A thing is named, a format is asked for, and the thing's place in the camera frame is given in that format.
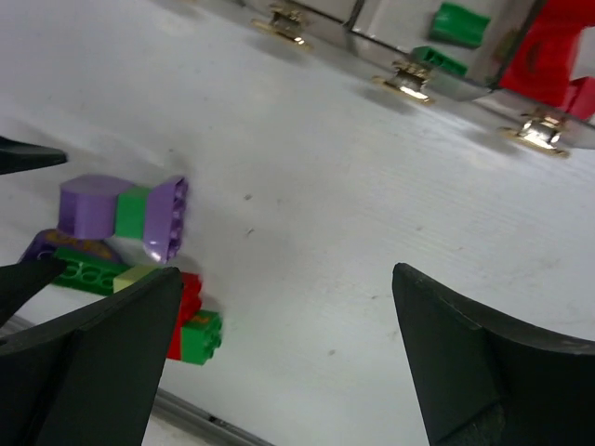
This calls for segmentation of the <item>green wedge lego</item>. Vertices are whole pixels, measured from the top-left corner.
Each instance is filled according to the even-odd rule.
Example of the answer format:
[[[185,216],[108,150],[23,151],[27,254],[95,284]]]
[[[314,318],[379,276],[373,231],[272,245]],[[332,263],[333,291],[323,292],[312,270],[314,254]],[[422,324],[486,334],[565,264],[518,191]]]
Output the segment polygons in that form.
[[[446,56],[433,46],[417,46],[411,50],[410,57],[460,77],[464,77],[469,69],[466,64]]]

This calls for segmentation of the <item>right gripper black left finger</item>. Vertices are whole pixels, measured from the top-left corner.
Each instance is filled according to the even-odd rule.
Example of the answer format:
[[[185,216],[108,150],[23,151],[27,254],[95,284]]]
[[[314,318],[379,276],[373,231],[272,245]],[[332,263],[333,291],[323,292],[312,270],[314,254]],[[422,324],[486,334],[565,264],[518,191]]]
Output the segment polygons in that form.
[[[157,269],[2,337],[2,444],[141,444],[181,297],[180,271]]]

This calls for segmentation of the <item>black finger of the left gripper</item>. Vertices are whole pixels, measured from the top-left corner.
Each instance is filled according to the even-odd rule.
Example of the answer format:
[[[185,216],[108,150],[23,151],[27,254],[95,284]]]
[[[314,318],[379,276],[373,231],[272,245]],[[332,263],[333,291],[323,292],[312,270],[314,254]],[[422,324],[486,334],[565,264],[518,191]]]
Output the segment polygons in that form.
[[[65,151],[0,137],[0,175],[42,169],[68,162]]]

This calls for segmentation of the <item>purple lime lego cluster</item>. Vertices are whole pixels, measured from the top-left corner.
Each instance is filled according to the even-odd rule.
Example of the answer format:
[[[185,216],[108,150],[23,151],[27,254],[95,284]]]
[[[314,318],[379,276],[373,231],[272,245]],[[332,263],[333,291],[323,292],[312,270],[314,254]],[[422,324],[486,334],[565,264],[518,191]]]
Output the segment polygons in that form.
[[[81,175],[59,186],[58,230],[79,240],[140,240],[149,258],[165,264],[182,245],[188,192],[184,176],[146,187],[120,177]]]

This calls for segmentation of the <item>red round lego stack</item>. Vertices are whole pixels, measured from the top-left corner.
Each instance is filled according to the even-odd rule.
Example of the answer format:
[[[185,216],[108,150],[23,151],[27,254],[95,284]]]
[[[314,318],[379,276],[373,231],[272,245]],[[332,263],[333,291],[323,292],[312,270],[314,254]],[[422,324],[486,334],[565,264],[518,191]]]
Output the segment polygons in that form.
[[[592,0],[552,0],[539,11],[498,86],[561,107],[581,33],[594,25]]]

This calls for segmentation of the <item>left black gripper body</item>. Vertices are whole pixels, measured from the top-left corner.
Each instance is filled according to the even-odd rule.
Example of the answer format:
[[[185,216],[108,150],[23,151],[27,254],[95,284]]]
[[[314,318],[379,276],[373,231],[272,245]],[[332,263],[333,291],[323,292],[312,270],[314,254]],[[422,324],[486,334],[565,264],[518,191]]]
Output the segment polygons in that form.
[[[23,261],[1,268],[1,334],[12,335],[26,328],[13,316],[32,297],[66,270],[66,262],[54,257]]]

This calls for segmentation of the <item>red green lego stack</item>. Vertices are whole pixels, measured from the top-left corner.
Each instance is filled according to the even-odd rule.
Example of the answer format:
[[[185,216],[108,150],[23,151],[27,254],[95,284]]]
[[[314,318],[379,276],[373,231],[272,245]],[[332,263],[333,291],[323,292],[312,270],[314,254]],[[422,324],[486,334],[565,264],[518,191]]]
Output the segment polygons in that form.
[[[135,266],[113,279],[126,302],[110,339],[133,362],[204,365],[222,342],[220,313],[203,308],[202,280],[178,268]]]

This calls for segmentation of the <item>green purple lego plate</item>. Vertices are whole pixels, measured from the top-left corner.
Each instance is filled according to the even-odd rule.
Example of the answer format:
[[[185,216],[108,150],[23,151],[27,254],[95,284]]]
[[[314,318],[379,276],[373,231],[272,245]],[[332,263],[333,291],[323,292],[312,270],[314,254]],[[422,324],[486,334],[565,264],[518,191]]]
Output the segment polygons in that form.
[[[103,240],[76,239],[57,229],[38,232],[20,257],[20,262],[47,257],[66,262],[66,269],[52,281],[53,284],[93,295],[111,295],[113,279],[130,269]]]

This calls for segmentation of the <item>green square lego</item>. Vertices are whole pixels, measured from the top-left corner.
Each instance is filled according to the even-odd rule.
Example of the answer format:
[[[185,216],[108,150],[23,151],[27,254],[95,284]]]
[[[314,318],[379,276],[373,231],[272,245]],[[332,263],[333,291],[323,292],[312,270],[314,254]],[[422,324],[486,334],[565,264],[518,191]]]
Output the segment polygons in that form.
[[[434,13],[428,38],[455,46],[475,49],[483,44],[491,19],[459,4],[442,2]]]

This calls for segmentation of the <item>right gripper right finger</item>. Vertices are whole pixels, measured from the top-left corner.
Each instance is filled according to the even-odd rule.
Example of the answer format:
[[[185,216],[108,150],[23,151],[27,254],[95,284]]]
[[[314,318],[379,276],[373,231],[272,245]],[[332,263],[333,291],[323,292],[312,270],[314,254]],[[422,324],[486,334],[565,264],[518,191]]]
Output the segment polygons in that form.
[[[593,444],[593,342],[515,319],[404,263],[392,292],[431,445]]]

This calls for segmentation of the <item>small red lego piece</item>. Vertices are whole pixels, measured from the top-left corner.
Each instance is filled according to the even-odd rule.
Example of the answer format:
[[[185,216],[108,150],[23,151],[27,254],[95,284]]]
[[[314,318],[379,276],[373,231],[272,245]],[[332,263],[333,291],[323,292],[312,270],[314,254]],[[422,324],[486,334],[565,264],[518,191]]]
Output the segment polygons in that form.
[[[562,110],[581,120],[590,120],[595,112],[595,78],[587,76],[571,81]]]

